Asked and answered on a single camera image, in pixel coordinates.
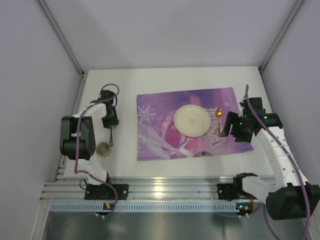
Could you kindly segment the gold spoon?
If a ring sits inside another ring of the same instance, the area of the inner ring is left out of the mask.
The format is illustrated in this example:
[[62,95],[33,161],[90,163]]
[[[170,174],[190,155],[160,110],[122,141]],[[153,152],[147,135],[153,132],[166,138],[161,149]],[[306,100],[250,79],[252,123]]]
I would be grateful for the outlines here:
[[221,136],[221,117],[222,117],[222,110],[220,108],[218,108],[215,111],[215,116],[216,116],[217,121],[218,121],[217,135],[220,137]]

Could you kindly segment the pink metallic fork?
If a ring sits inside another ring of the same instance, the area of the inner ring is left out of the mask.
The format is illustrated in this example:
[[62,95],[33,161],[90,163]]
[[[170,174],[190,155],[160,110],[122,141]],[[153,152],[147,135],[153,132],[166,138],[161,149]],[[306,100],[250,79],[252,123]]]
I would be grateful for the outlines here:
[[112,127],[110,128],[108,145],[110,148],[114,145],[114,143],[113,143],[113,128]]

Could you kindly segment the speckled ceramic cup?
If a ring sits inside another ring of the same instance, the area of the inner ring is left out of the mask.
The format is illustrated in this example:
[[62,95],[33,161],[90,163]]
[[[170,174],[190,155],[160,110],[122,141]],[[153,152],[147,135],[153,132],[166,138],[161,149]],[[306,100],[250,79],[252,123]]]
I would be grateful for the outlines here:
[[100,142],[96,146],[95,152],[97,153],[98,156],[100,156],[102,158],[106,158],[111,153],[111,147],[107,142]]

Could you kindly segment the cream round plate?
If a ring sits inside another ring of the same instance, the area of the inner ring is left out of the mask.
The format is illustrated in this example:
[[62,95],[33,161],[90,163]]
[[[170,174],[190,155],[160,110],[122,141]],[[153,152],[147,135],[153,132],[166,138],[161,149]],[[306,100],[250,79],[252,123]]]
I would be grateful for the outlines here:
[[175,128],[186,137],[205,135],[211,127],[211,116],[201,106],[188,104],[180,107],[174,114]]

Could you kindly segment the purple printed placemat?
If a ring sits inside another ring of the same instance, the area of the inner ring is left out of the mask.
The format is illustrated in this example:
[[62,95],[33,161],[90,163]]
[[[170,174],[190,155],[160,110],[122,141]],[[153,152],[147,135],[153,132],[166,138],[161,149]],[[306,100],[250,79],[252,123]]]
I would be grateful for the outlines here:
[[251,152],[250,143],[221,136],[228,112],[240,112],[232,87],[138,95],[137,160]]

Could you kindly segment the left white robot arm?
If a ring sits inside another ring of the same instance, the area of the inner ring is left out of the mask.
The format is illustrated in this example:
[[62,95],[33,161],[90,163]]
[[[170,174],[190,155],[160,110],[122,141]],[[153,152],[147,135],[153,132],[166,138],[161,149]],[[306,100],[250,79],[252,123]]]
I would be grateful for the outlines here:
[[60,153],[74,161],[74,173],[85,174],[89,184],[111,185],[111,179],[99,162],[97,149],[106,144],[113,146],[113,135],[109,142],[100,140],[95,130],[108,129],[111,132],[119,125],[116,112],[117,94],[102,90],[99,98],[85,109],[72,116],[64,116],[60,124]]

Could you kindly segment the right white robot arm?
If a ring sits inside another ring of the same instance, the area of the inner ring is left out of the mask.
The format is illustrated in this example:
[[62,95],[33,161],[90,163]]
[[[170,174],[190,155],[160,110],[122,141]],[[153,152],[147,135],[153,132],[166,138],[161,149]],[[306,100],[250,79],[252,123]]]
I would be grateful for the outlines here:
[[275,221],[310,217],[320,201],[320,187],[310,184],[298,169],[279,116],[267,113],[260,97],[244,98],[240,106],[240,113],[228,112],[220,135],[232,136],[240,143],[256,138],[272,168],[275,185],[253,172],[238,173],[232,179],[234,192],[227,198],[251,195],[265,204]]

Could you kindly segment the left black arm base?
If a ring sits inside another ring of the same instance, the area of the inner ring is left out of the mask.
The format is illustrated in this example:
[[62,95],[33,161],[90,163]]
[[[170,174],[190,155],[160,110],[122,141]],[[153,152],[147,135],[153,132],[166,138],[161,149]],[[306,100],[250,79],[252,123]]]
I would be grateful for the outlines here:
[[[111,185],[116,193],[118,200],[126,200],[129,194],[129,185],[128,184],[112,184]],[[85,189],[85,200],[115,200],[116,194],[115,192],[105,184],[100,185],[92,185],[88,184]]]

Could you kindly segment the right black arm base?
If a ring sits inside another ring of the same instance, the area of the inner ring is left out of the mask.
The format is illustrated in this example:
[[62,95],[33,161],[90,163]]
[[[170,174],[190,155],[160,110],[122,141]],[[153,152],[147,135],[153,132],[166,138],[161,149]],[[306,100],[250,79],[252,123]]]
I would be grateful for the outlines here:
[[219,183],[217,186],[217,193],[219,200],[233,201],[240,199],[248,199],[248,194],[240,191],[232,183]]

